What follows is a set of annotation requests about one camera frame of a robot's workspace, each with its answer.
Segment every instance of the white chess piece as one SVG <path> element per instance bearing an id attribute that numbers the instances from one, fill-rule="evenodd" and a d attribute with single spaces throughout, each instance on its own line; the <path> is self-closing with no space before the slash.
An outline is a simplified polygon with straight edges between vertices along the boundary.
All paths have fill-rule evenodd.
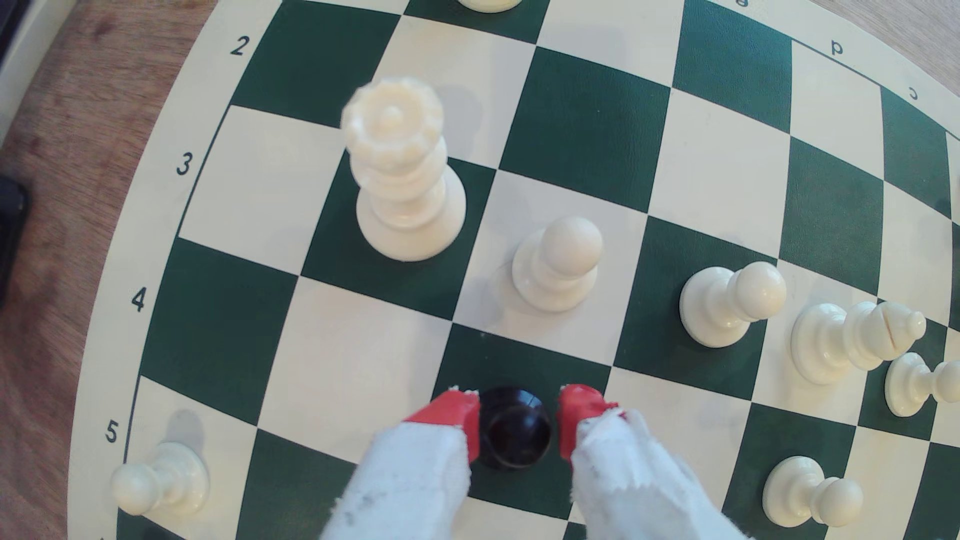
<path id="1" fill-rule="evenodd" d="M 520 0 L 460 0 L 460 3 L 475 12 L 499 13 L 519 4 Z"/>
<path id="2" fill-rule="evenodd" d="M 827 527 L 856 520 L 863 507 L 863 490 L 851 479 L 824 479 L 820 465 L 801 455 L 787 457 L 763 486 L 763 512 L 781 527 L 796 527 L 809 518 Z"/>
<path id="3" fill-rule="evenodd" d="M 464 224 L 464 186 L 446 164 L 444 108 L 416 79 L 357 89 L 340 120 L 360 185 L 357 223 L 370 245 L 396 260 L 446 249 Z"/>
<path id="4" fill-rule="evenodd" d="M 931 372 L 920 355 L 907 353 L 890 363 L 885 393 L 897 416 L 917 414 L 931 395 L 942 404 L 960 402 L 960 362 L 941 362 Z"/>
<path id="5" fill-rule="evenodd" d="M 786 282 L 769 262 L 752 262 L 737 272 L 712 266 L 684 284 L 680 320 L 701 345 L 727 347 L 750 323 L 776 315 L 785 301 Z"/>
<path id="6" fill-rule="evenodd" d="M 861 302 L 844 311 L 833 304 L 805 309 L 793 325 L 790 352 L 810 382 L 831 384 L 851 364 L 864 371 L 892 360 L 926 333 L 926 319 L 903 304 Z"/>
<path id="7" fill-rule="evenodd" d="M 113 472 L 110 487 L 117 506 L 133 516 L 164 507 L 177 514 L 200 510 L 210 478 L 200 457 L 181 443 L 156 445 L 145 463 L 126 463 Z"/>
<path id="8" fill-rule="evenodd" d="M 514 286 L 531 306 L 566 311 L 584 301 L 597 279 L 603 236 L 584 217 L 565 217 L 527 236 L 516 249 Z"/>

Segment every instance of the number 5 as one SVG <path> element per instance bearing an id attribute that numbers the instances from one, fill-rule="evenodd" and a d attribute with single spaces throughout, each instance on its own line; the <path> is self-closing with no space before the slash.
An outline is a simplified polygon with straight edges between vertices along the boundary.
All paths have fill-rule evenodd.
<path id="1" fill-rule="evenodd" d="M 107 432 L 104 433 L 104 437 L 107 438 L 107 442 L 115 443 L 117 442 L 117 432 L 114 428 L 118 428 L 120 425 L 110 420 L 110 423 L 107 424 Z"/>

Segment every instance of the number 3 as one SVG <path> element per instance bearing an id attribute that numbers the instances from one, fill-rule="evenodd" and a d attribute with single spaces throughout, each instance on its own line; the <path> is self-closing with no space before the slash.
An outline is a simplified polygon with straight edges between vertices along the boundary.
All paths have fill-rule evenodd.
<path id="1" fill-rule="evenodd" d="M 177 167 L 177 174 L 179 174 L 179 175 L 181 175 L 181 176 L 185 175 L 186 172 L 187 172 L 188 170 L 190 170 L 190 161 L 193 160 L 193 154 L 191 154 L 191 153 L 189 153 L 189 152 L 187 152 L 187 153 L 184 154 L 183 156 L 186 158 L 186 161 L 183 162 L 183 170 L 180 170 L 180 168 Z"/>

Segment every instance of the cream square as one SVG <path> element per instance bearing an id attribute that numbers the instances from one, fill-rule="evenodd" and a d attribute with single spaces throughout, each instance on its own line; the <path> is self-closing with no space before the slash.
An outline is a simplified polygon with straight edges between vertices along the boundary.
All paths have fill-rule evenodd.
<path id="1" fill-rule="evenodd" d="M 495 168 L 534 49 L 515 39 L 403 16 L 373 79 L 416 77 L 433 86 L 444 104 L 449 155 Z"/>
<path id="2" fill-rule="evenodd" d="M 344 146 L 340 130 L 230 107 L 180 236 L 299 274 Z"/>
<path id="3" fill-rule="evenodd" d="M 259 426 L 357 463 L 377 431 L 430 403 L 449 331 L 449 321 L 301 277 Z"/>
<path id="4" fill-rule="evenodd" d="M 960 359 L 960 331 L 947 328 L 944 361 L 955 362 L 958 359 Z M 930 440 L 960 448 L 960 404 L 937 404 L 937 415 L 933 418 L 933 432 Z"/>
<path id="5" fill-rule="evenodd" d="M 673 84 L 683 2 L 551 0 L 537 45 Z"/>
<path id="6" fill-rule="evenodd" d="M 673 89 L 650 215 L 777 257 L 789 161 L 790 135 Z"/>
<path id="7" fill-rule="evenodd" d="M 516 247 L 554 220 L 579 215 L 603 235 L 596 285 L 582 304 L 545 313 L 516 292 L 511 267 Z M 497 171 L 454 322 L 565 355 L 613 365 L 630 300 L 646 215 L 547 184 Z"/>
<path id="8" fill-rule="evenodd" d="M 952 254 L 950 220 L 898 187 L 884 183 L 876 295 L 922 311 L 926 318 L 946 326 L 953 287 Z"/>
<path id="9" fill-rule="evenodd" d="M 950 213 L 960 223 L 960 139 L 947 134 L 947 161 L 950 170 Z"/>
<path id="10" fill-rule="evenodd" d="M 338 6 L 347 6 L 350 8 L 363 8 L 365 10 L 376 10 L 378 12 L 403 14 L 407 9 L 410 0 L 309 0 L 310 2 L 320 2 L 323 4 L 336 4 Z"/>
<path id="11" fill-rule="evenodd" d="M 790 134 L 883 178 L 880 87 L 797 41 Z"/>
<path id="12" fill-rule="evenodd" d="M 863 489 L 853 523 L 827 529 L 827 540 L 902 538 L 910 519 L 929 443 L 886 431 L 857 428 L 844 478 Z"/>
<path id="13" fill-rule="evenodd" d="M 856 426 L 867 372 L 851 365 L 836 384 L 814 384 L 804 379 L 793 363 L 790 334 L 797 317 L 807 307 L 835 304 L 849 309 L 860 302 L 876 302 L 876 296 L 784 260 L 777 262 L 777 269 L 786 280 L 786 303 L 780 313 L 767 320 L 753 400 Z"/>
<path id="14" fill-rule="evenodd" d="M 255 438 L 254 426 L 141 377 L 127 462 L 144 462 L 161 442 L 179 442 L 200 456 L 210 476 L 210 493 L 196 514 L 159 508 L 145 517 L 187 540 L 235 537 Z"/>
<path id="15" fill-rule="evenodd" d="M 453 540 L 561 540 L 566 521 L 467 497 L 453 519 Z"/>
<path id="16" fill-rule="evenodd" d="M 697 475 L 719 509 L 740 451 L 750 402 L 614 367 L 604 398 L 643 414 L 650 432 Z"/>

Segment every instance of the black chess piece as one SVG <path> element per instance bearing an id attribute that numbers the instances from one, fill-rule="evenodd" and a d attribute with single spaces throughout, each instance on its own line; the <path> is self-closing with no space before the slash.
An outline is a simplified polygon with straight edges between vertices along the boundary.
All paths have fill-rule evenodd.
<path id="1" fill-rule="evenodd" d="M 515 471 L 540 461 L 550 446 L 550 417 L 537 396 L 503 386 L 480 393 L 480 462 Z"/>

